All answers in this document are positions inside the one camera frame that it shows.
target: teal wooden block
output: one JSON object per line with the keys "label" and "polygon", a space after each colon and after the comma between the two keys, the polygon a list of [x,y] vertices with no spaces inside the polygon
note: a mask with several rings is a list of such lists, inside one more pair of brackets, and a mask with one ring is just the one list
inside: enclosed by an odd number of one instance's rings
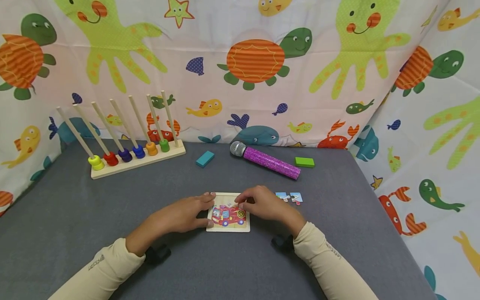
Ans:
{"label": "teal wooden block", "polygon": [[197,159],[196,164],[197,166],[204,168],[214,157],[215,157],[215,154],[213,154],[210,151],[207,151],[203,153],[203,155],[200,156],[199,159]]}
{"label": "teal wooden block", "polygon": [[297,167],[313,168],[315,166],[315,162],[313,161],[313,158],[296,157],[295,165]]}

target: red fire truck picture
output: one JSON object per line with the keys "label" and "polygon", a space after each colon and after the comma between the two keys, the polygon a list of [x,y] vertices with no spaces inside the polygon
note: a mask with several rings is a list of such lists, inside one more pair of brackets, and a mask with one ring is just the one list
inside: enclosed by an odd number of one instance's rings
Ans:
{"label": "red fire truck picture", "polygon": [[238,206],[220,205],[215,206],[212,211],[212,221],[215,224],[227,227],[230,224],[238,223],[239,225],[245,224],[247,215],[244,210],[239,209]]}

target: fire truck puzzle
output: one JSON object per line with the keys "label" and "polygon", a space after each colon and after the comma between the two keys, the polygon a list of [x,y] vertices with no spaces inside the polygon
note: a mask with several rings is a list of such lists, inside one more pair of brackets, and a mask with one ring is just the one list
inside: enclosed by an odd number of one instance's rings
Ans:
{"label": "fire truck puzzle", "polygon": [[250,232],[250,214],[234,202],[239,193],[216,193],[215,205],[208,211],[214,223],[210,232]]}

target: wooden dowel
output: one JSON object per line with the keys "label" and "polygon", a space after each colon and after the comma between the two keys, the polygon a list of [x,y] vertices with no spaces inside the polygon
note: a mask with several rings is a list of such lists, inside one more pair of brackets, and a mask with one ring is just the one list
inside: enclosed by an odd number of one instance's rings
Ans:
{"label": "wooden dowel", "polygon": [[133,111],[135,112],[135,116],[137,116],[138,124],[140,124],[140,128],[142,128],[142,131],[144,132],[145,139],[147,139],[148,143],[151,143],[152,141],[150,140],[150,137],[148,136],[146,127],[142,124],[142,117],[140,116],[140,113],[138,112],[138,108],[137,108],[137,105],[135,104],[135,101],[133,100],[133,97],[130,95],[130,96],[128,96],[128,99],[130,100],[130,104],[133,107]]}
{"label": "wooden dowel", "polygon": [[158,132],[158,135],[160,136],[160,141],[163,142],[162,130],[160,129],[160,124],[158,124],[158,120],[156,119],[156,113],[155,113],[155,109],[154,109],[153,104],[152,104],[152,98],[150,97],[150,94],[147,94],[147,101],[148,101],[148,105],[150,106],[150,112],[152,113],[153,122],[155,122],[156,131]]}
{"label": "wooden dowel", "polygon": [[130,126],[128,125],[127,119],[124,118],[124,115],[122,114],[120,107],[117,105],[117,102],[115,102],[114,99],[110,99],[110,103],[112,104],[113,108],[117,112],[117,115],[120,117],[120,120],[123,123],[123,126],[127,130],[128,135],[130,136],[130,139],[132,140],[133,145],[135,148],[138,148],[137,141],[135,140],[134,136],[132,135],[132,131],[130,130]]}
{"label": "wooden dowel", "polygon": [[110,133],[113,141],[115,142],[115,144],[117,145],[117,147],[119,148],[119,150],[120,150],[120,151],[123,151],[124,147],[120,144],[117,136],[114,134],[112,128],[110,127],[110,124],[107,122],[107,119],[105,118],[102,110],[100,109],[100,106],[98,106],[98,104],[97,104],[95,101],[92,101],[92,106],[93,106],[93,108],[95,109],[96,114],[98,115],[98,117],[100,118],[100,120],[102,120],[103,125],[105,125],[105,128],[108,130],[108,133]]}
{"label": "wooden dowel", "polygon": [[75,126],[72,124],[72,122],[70,121],[70,119],[67,118],[67,116],[65,116],[65,114],[63,113],[63,110],[60,108],[60,106],[57,106],[57,111],[59,112],[59,114],[61,115],[61,117],[62,117],[63,120],[65,121],[65,123],[67,124],[68,128],[70,128],[70,130],[72,131],[73,135],[75,135],[75,137],[77,138],[78,142],[80,142],[80,145],[82,145],[82,147],[84,148],[85,152],[88,153],[88,156],[90,156],[91,159],[94,159],[94,158],[95,158],[95,155],[93,154],[92,150],[90,150],[90,148],[88,148],[87,144],[85,143],[85,141],[83,140],[83,138],[80,136],[80,134],[78,133],[77,129],[76,129]]}
{"label": "wooden dowel", "polygon": [[160,92],[162,93],[163,105],[165,106],[165,110],[167,111],[167,117],[168,117],[168,120],[170,121],[170,128],[172,129],[173,140],[175,141],[175,147],[178,147],[179,146],[179,141],[177,141],[177,133],[175,132],[175,129],[174,129],[174,126],[173,126],[174,124],[173,124],[173,120],[172,120],[172,115],[170,114],[170,108],[168,107],[168,101],[167,101],[167,98],[165,97],[165,91],[161,90]]}
{"label": "wooden dowel", "polygon": [[102,139],[100,136],[95,131],[95,128],[93,128],[92,124],[90,124],[90,121],[87,119],[86,115],[84,114],[83,110],[78,106],[78,104],[74,104],[73,107],[77,110],[78,114],[80,117],[84,120],[85,125],[87,125],[87,128],[90,130],[92,133],[93,137],[96,139],[100,147],[102,148],[103,152],[105,152],[106,155],[110,154],[110,151],[108,151],[107,147],[103,143]]}

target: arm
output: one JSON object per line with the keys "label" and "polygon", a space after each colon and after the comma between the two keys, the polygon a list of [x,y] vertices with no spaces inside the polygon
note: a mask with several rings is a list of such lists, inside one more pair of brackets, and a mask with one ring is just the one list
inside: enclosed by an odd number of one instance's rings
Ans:
{"label": "arm", "polygon": [[197,219],[214,205],[215,194],[181,199],[149,216],[126,238],[101,249],[85,267],[70,278],[49,300],[107,300],[142,265],[145,251],[162,235],[211,227]]}
{"label": "arm", "polygon": [[265,186],[247,189],[235,202],[240,203],[241,209],[282,222],[289,229],[295,254],[312,269],[329,300],[378,300],[357,271],[326,241],[325,235]]}

